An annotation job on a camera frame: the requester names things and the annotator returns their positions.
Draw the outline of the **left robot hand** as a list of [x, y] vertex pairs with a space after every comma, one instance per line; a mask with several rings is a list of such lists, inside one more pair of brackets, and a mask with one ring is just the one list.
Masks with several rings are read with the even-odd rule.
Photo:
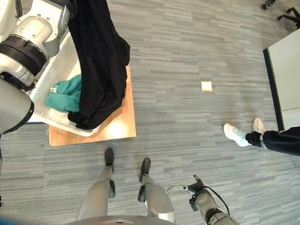
[[68, 1], [68, 9], [70, 11], [70, 18], [72, 19], [77, 14], [77, 3], [76, 0]]

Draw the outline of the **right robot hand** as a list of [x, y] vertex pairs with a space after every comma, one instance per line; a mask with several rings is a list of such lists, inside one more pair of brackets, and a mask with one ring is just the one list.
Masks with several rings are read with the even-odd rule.
[[188, 185], [187, 189], [189, 192], [196, 194], [202, 189], [204, 189], [205, 185], [203, 184], [199, 176], [193, 175], [193, 177], [195, 178], [195, 183]]

